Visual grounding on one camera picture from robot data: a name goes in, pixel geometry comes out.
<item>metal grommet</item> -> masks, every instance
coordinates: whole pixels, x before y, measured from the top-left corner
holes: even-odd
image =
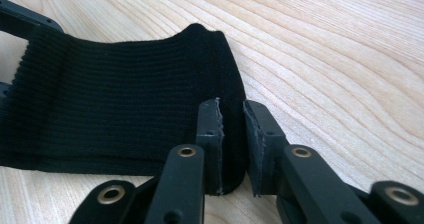
[[[109,205],[121,200],[125,195],[125,189],[121,185],[112,185],[103,189],[97,196],[97,201]]]
[[[182,157],[191,157],[196,154],[196,149],[191,147],[183,147],[180,150],[178,150],[178,155]]]
[[[406,206],[416,206],[420,203],[414,194],[400,187],[387,187],[385,192],[394,201]]]
[[[310,151],[308,151],[307,149],[302,148],[302,147],[293,148],[292,153],[293,153],[293,155],[298,156],[298,157],[302,157],[302,158],[307,158],[307,157],[312,156],[312,153]]]

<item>black plastic bracket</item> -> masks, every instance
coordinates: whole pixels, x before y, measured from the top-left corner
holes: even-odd
[[[8,0],[0,0],[0,31],[28,39],[34,27],[37,26],[50,27],[63,32],[54,20]]]
[[[219,98],[200,104],[197,116],[196,145],[205,150],[205,193],[209,195],[223,195],[223,129]]]
[[[424,195],[384,181],[367,194],[345,184],[312,148],[290,145],[262,104],[245,101],[255,195],[277,195],[284,224],[424,223]]]
[[[93,189],[70,224],[203,223],[204,152],[179,145],[168,155],[160,178],[135,186],[113,180]]]

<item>light wood surface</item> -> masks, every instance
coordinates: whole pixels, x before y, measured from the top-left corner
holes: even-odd
[[[10,0],[100,42],[222,30],[249,99],[291,143],[315,148],[347,183],[395,180],[424,192],[424,0]],[[26,41],[0,33],[0,81]],[[98,184],[146,177],[0,168],[0,223],[67,223]],[[280,223],[248,180],[206,197],[205,223]]]

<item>black knit fabric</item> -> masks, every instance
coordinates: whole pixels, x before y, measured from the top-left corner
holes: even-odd
[[[243,84],[222,32],[199,24],[164,40],[95,43],[39,28],[0,110],[0,165],[157,175],[194,143],[198,105],[220,98],[224,192],[248,162]]]

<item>wooden table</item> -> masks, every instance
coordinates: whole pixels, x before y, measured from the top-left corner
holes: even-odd
[[[291,143],[318,150],[347,183],[392,179],[424,192],[424,0],[10,0],[100,42],[169,37],[190,23],[222,30],[249,99]],[[0,34],[0,81],[26,41]],[[110,179],[0,168],[0,223],[67,223]],[[280,223],[275,197],[248,180],[206,197],[205,223]]]

